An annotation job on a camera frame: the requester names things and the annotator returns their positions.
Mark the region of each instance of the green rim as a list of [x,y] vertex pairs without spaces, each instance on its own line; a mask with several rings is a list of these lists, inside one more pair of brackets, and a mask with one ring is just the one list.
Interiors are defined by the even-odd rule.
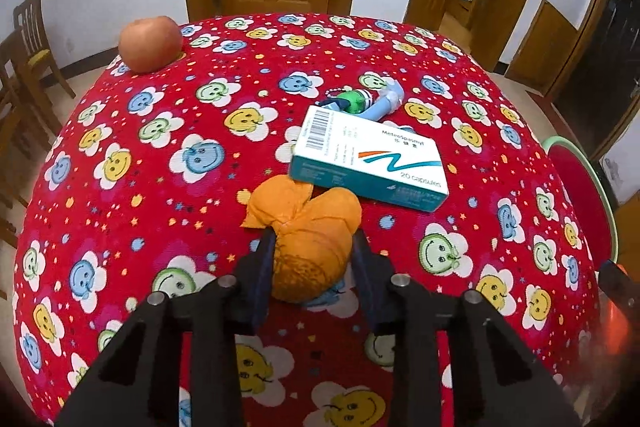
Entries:
[[580,160],[580,163],[582,164],[582,166],[584,166],[585,170],[589,173],[589,176],[591,177],[591,181],[596,186],[596,190],[600,195],[600,201],[602,202],[602,206],[604,206],[604,211],[607,214],[607,220],[609,221],[609,230],[611,232],[610,259],[614,263],[617,263],[618,262],[618,230],[616,229],[616,222],[615,222],[615,219],[613,218],[613,212],[611,210],[609,200],[607,200],[607,195],[604,193],[604,188],[602,188],[602,184],[600,183],[600,180],[598,179],[596,172],[593,170],[593,167],[591,167],[589,160],[586,158],[586,156],[582,153],[580,149],[576,147],[576,145],[573,142],[567,140],[562,136],[551,136],[546,140],[544,140],[544,142],[542,143],[542,149],[544,149],[545,152],[548,154],[549,149],[551,149],[551,147],[554,145],[559,145],[564,147],[565,149],[569,149],[574,154],[574,156],[577,157],[578,160]]

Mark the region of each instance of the black metal door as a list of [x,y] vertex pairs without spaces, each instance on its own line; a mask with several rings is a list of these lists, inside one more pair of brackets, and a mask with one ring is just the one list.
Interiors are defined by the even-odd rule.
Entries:
[[640,0],[609,0],[593,39],[554,101],[587,155],[623,118],[640,82]]

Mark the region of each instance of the barcode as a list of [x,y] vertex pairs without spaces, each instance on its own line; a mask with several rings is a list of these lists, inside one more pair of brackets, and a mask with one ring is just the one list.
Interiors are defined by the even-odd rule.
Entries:
[[316,110],[314,119],[311,121],[309,129],[309,138],[306,140],[306,146],[309,149],[321,151],[324,147],[327,127],[329,126],[329,112]]

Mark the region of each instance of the table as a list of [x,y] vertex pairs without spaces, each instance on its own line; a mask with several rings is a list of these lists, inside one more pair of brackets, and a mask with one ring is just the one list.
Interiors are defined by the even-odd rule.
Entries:
[[[375,96],[389,77],[406,100],[384,123],[436,140],[450,195],[433,214],[363,200],[372,249],[432,291],[478,288],[556,381],[569,375],[598,322],[588,246],[538,140],[470,57],[421,28],[356,17],[217,18],[182,34],[184,52],[157,73],[132,74],[117,57],[42,168],[14,293],[18,360],[41,418],[55,418],[148,293],[195,291],[255,249],[260,230],[240,228],[246,202],[287,172],[310,104],[346,89]],[[348,271],[308,307],[273,302],[260,336],[237,338],[248,422],[386,425],[392,339],[367,333],[353,287]]]

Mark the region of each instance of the silver screw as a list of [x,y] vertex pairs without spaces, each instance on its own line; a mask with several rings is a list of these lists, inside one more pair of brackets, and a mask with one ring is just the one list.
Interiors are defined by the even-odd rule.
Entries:
[[401,288],[409,286],[411,282],[411,276],[408,273],[394,273],[391,276],[391,284],[393,286],[400,286]]
[[471,304],[479,304],[483,298],[482,294],[476,290],[468,290],[465,292],[465,301]]
[[158,304],[164,301],[164,293],[163,292],[153,292],[147,298],[146,301],[152,306],[158,306]]
[[218,285],[222,288],[231,288],[236,285],[238,279],[236,279],[235,275],[227,274],[223,275],[218,279]]

